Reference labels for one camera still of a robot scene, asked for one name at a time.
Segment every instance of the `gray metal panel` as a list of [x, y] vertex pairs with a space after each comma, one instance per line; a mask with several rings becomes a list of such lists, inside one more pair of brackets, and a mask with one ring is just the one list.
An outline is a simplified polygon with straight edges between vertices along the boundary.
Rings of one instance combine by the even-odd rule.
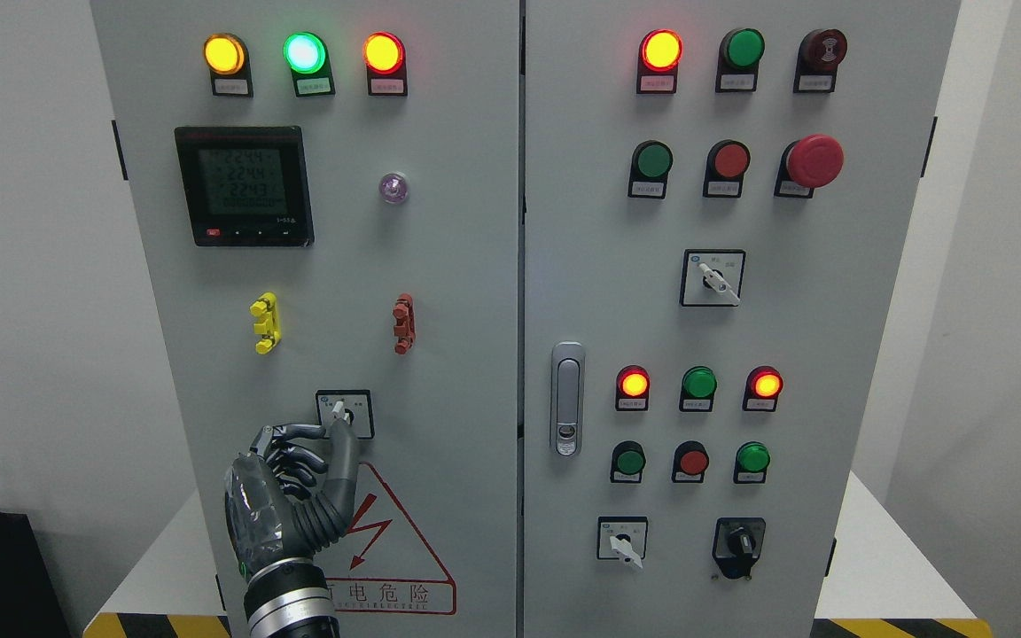
[[[97, 0], [93, 12], [235, 635], [245, 634], [244, 583], [223, 522], [224, 472], [259, 426], [315, 420], [320, 388], [372, 389], [377, 439], [364, 445], [367, 460], [458, 589], [453, 617], [341, 614], [343, 628], [513, 635], [519, 4]], [[281, 45], [300, 30], [328, 45], [336, 96], [292, 93]], [[380, 30], [404, 40], [408, 97], [366, 95], [360, 45]], [[214, 32], [235, 33], [250, 49], [255, 97], [211, 96], [201, 50]], [[179, 125], [299, 125], [317, 243], [193, 245], [173, 141]], [[377, 193], [391, 170], [412, 185], [400, 206]], [[263, 291], [279, 295], [284, 340], [258, 356], [247, 307]], [[401, 292], [414, 295], [418, 328], [402, 358], [392, 336]], [[428, 556], [419, 546], [405, 554], [387, 545], [401, 527], [395, 521], [352, 576], [385, 557], [389, 578], [420, 576]], [[327, 576], [348, 576], [372, 536], [324, 552]]]
[[[524, 628], [546, 635], [810, 633], [884, 314], [908, 229], [958, 4], [954, 1], [527, 4], [526, 566]], [[676, 96], [636, 96], [645, 33], [680, 32]], [[759, 90], [714, 93], [724, 34], [767, 40]], [[814, 29], [848, 38], [837, 91], [791, 93]], [[810, 201], [774, 198], [789, 142], [834, 135], [840, 178]], [[668, 197], [625, 197], [633, 149], [668, 143]], [[752, 164], [740, 199], [700, 197], [723, 138]], [[686, 249], [744, 249], [742, 305], [680, 307]], [[585, 346], [584, 437], [576, 456], [547, 444], [550, 350]], [[647, 412], [613, 407], [617, 373], [647, 367]], [[741, 411], [750, 369], [777, 367], [773, 414]], [[710, 366], [715, 411], [677, 409], [683, 374]], [[640, 485], [607, 481], [609, 454], [637, 440]], [[674, 485], [677, 444], [712, 455], [701, 485]], [[734, 453], [769, 445], [765, 485], [732, 484]], [[596, 517], [647, 516], [644, 570], [596, 560]], [[713, 579], [716, 521], [763, 517], [752, 581]]]

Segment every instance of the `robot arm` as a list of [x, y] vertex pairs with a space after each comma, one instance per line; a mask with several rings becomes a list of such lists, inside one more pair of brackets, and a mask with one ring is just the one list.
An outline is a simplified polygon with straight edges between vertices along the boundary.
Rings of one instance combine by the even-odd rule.
[[[333, 443], [330, 459], [294, 445]], [[344, 405], [323, 426], [287, 424], [258, 432], [226, 477], [227, 530], [247, 579], [244, 607], [251, 638], [337, 638], [326, 577], [312, 555], [345, 536], [352, 521], [359, 448]], [[321, 489], [315, 475], [325, 474]]]

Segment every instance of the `yellow black hazard stripe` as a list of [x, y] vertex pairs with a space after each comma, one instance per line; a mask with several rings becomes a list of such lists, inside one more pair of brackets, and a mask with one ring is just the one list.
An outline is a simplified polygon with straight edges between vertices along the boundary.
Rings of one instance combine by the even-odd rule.
[[97, 615], [84, 638], [231, 638], [224, 615]]
[[[227, 617], [97, 615], [85, 638], [231, 638]], [[810, 638], [991, 638], [981, 621], [815, 621]]]
[[981, 621], [884, 619], [880, 621], [815, 621], [810, 638], [991, 638]]

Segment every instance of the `green indicator light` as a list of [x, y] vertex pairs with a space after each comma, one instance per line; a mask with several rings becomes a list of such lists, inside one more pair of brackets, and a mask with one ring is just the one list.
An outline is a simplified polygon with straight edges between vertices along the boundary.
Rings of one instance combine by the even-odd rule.
[[761, 473], [770, 465], [770, 451], [762, 443], [748, 443], [738, 448], [736, 460], [744, 472]]
[[295, 71], [308, 76], [318, 72], [326, 63], [326, 46], [311, 33], [295, 33], [283, 44], [286, 63]]
[[692, 367], [684, 375], [684, 392], [696, 399], [707, 399], [716, 392], [716, 375], [712, 367]]
[[645, 178], [660, 178], [672, 168], [672, 151], [661, 143], [652, 143], [636, 156], [636, 169]]
[[643, 453], [633, 451], [629, 449], [628, 451], [621, 452], [620, 456], [617, 456], [617, 472], [633, 476], [638, 474], [644, 469], [644, 455]]
[[753, 29], [735, 32], [727, 41], [727, 62], [733, 67], [745, 69], [763, 59], [763, 34]]

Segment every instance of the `warning triangle sign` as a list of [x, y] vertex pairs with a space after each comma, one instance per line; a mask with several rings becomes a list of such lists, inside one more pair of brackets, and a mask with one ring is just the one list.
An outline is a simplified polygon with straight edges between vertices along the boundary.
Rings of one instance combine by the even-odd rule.
[[360, 463], [356, 498], [345, 538], [318, 554], [337, 609], [453, 615], [453, 578], [372, 463]]

